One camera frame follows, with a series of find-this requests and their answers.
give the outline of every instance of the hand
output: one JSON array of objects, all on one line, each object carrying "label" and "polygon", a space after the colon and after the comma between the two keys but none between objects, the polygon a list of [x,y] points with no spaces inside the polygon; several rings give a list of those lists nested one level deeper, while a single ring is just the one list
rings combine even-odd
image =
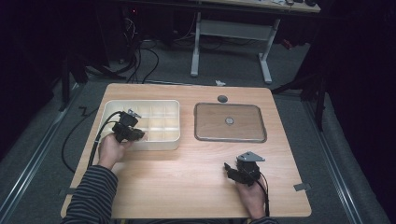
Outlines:
[{"label": "hand", "polygon": [[[259,182],[264,187],[262,177],[260,177]],[[254,220],[265,217],[265,194],[262,192],[262,188],[260,188],[259,184],[254,182],[252,186],[248,187],[248,185],[235,182],[235,185],[238,189],[242,204],[246,207],[250,218]]]},{"label": "hand", "polygon": [[116,135],[110,133],[105,136],[99,145],[99,162],[98,165],[106,167],[107,169],[113,169],[114,164],[118,162],[123,155],[125,150],[132,145],[132,142],[121,142],[116,140]]}]

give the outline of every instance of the white desk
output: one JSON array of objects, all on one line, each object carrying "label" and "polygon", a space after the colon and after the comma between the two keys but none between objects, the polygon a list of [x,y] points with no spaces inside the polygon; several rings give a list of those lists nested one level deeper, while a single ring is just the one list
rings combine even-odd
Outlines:
[{"label": "white desk", "polygon": [[[320,7],[318,5],[314,7],[309,7],[305,3],[294,3],[292,6],[287,6],[273,3],[270,0],[202,0],[199,1],[198,4],[201,4],[201,2],[229,4],[243,7],[264,7],[273,10],[299,11],[305,13],[320,12]],[[199,45],[201,35],[217,35],[224,37],[266,41],[267,44],[265,48],[262,50],[262,53],[259,53],[259,62],[262,66],[262,75],[264,77],[265,83],[271,84],[272,78],[268,69],[267,57],[274,42],[279,23],[280,19],[276,19],[272,26],[253,25],[228,21],[202,20],[201,13],[198,12],[195,29],[195,47],[192,54],[191,63],[191,76],[198,76],[200,57]]]}]

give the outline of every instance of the wire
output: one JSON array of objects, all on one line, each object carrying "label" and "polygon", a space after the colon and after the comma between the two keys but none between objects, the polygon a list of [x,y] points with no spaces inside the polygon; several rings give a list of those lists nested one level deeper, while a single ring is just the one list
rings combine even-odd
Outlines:
[{"label": "wire", "polygon": [[[206,40],[212,40],[212,39],[213,39],[213,40],[216,40],[217,38],[214,38],[214,37],[206,38]],[[221,38],[221,39],[219,40],[218,45],[215,46],[214,48],[206,48],[206,47],[204,47],[202,44],[200,44],[200,48],[202,48],[202,49],[208,49],[208,50],[214,50],[214,49],[220,48],[222,45],[223,45],[223,38]]]},{"label": "wire", "polygon": [[191,35],[191,36],[187,36],[187,35],[189,35],[189,34],[191,33],[192,27],[193,27],[194,24],[195,24],[195,19],[196,19],[196,17],[197,17],[197,13],[195,12],[195,13],[194,13],[194,18],[192,19],[192,23],[191,23],[191,26],[190,26],[190,30],[189,30],[183,37],[181,37],[181,38],[179,38],[179,39],[174,39],[174,41],[189,39],[189,38],[195,36],[195,35]]},{"label": "wire", "polygon": [[69,134],[66,136],[66,138],[64,139],[64,143],[62,145],[62,162],[64,163],[64,165],[67,167],[68,170],[70,170],[73,174],[76,172],[76,170],[74,170],[73,168],[71,168],[71,166],[69,164],[67,164],[66,159],[64,158],[64,149],[66,147],[66,143],[68,141],[68,139],[70,138],[70,136],[72,135],[73,131],[76,130],[76,128],[85,120],[87,119],[90,115],[93,114],[93,112],[97,111],[99,109],[99,107],[97,107],[96,109],[94,109],[92,112],[90,112],[88,115],[85,116],[85,118],[83,118],[82,120],[80,120],[73,128],[72,130],[69,132]]},{"label": "wire", "polygon": [[247,175],[249,175],[250,176],[250,178],[252,178],[259,186],[260,186],[260,188],[262,189],[262,192],[264,193],[264,196],[265,196],[265,215],[267,216],[267,217],[269,217],[270,216],[270,201],[269,201],[269,199],[268,199],[268,192],[269,192],[269,190],[268,190],[268,182],[267,182],[267,179],[265,178],[265,176],[262,174],[262,172],[260,172],[260,175],[262,175],[262,178],[264,179],[264,181],[265,181],[265,188],[262,186],[262,183],[260,183],[256,178],[254,178],[247,170],[245,170],[245,169],[243,169],[243,171],[245,171],[245,173],[247,173]]},{"label": "wire", "polygon": [[157,62],[155,63],[154,68],[143,78],[142,84],[145,83],[145,81],[149,77],[149,75],[151,75],[151,73],[154,72],[154,70],[157,68],[158,64],[160,63],[160,57],[158,56],[158,54],[156,52],[154,52],[151,49],[146,49],[146,50],[150,51],[151,53],[153,53],[155,55],[155,57],[157,58]]},{"label": "wire", "polygon": [[128,22],[130,22],[128,28],[126,28],[126,31],[129,31],[129,29],[131,29],[131,26],[134,27],[134,29],[132,30],[132,36],[131,36],[131,40],[133,40],[133,39],[134,39],[134,32],[136,31],[136,26],[134,26],[134,22],[133,22],[131,19],[125,18],[125,20],[127,20]]},{"label": "wire", "polygon": [[140,45],[137,48],[138,54],[139,54],[139,62],[137,66],[134,66],[134,72],[129,76],[129,78],[126,80],[126,83],[129,83],[129,81],[132,79],[131,83],[134,83],[134,78],[136,78],[136,83],[137,83],[137,70],[140,68],[140,64],[142,62],[142,53],[140,51]]},{"label": "wire", "polygon": [[223,41],[226,42],[226,43],[234,44],[234,45],[238,45],[238,46],[245,46],[245,45],[250,45],[250,44],[254,44],[256,42],[259,42],[259,40],[249,39],[248,41],[246,41],[244,43],[237,43],[237,42],[228,40],[227,38],[223,39]]},{"label": "wire", "polygon": [[185,42],[187,42],[189,39],[184,39],[184,40],[179,40],[178,42],[174,42],[174,44],[176,44],[176,45],[178,45],[178,46],[181,46],[181,47],[189,47],[189,46],[192,46],[192,45],[194,45],[195,44],[195,41],[193,41],[193,40],[189,40],[189,44],[180,44],[179,42],[181,42],[181,41],[185,41]]},{"label": "wire", "polygon": [[106,125],[107,125],[108,123],[116,122],[116,121],[110,121],[110,122],[109,122],[109,120],[111,120],[111,118],[113,118],[113,117],[114,117],[115,115],[117,115],[117,114],[122,114],[122,112],[121,112],[121,111],[117,111],[117,112],[112,113],[112,114],[105,120],[105,122],[103,123],[101,129],[99,130],[98,134],[96,135],[95,142],[93,143],[93,147],[92,147],[92,150],[91,150],[90,160],[88,161],[88,167],[92,166],[93,158],[94,158],[94,156],[95,156],[96,148],[97,148],[97,146],[98,146],[98,144],[99,144],[100,136],[101,136],[101,134],[102,134],[103,129],[106,127]]}]

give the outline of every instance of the white plastic organizer tray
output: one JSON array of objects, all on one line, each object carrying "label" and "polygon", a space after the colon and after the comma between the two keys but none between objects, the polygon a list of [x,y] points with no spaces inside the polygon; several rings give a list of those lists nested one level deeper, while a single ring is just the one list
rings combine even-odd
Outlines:
[{"label": "white plastic organizer tray", "polygon": [[[178,147],[180,138],[180,106],[175,100],[113,100],[105,105],[100,127],[106,119],[117,111],[132,109],[142,118],[137,118],[135,128],[145,132],[145,136],[134,142],[132,150],[172,150]],[[120,116],[114,116],[110,121],[119,121]],[[109,123],[103,129],[101,136],[109,133],[114,123]]]}]

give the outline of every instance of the wooden table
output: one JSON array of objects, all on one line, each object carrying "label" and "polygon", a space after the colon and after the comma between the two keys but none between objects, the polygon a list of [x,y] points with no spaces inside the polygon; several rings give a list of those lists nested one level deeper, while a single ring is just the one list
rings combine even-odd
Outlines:
[{"label": "wooden table", "polygon": [[[268,139],[265,143],[198,141],[194,137],[193,109],[197,103],[217,103],[226,95],[229,104],[256,105]],[[235,168],[236,156],[252,151],[265,158],[257,162],[269,185],[273,217],[307,217],[311,208],[271,92],[265,88],[110,84],[96,115],[70,188],[86,171],[105,103],[110,100],[178,100],[179,147],[170,151],[127,151],[113,169],[119,177],[113,203],[114,218],[221,218],[247,217],[224,162]],[[64,217],[71,195],[62,209]]]}]

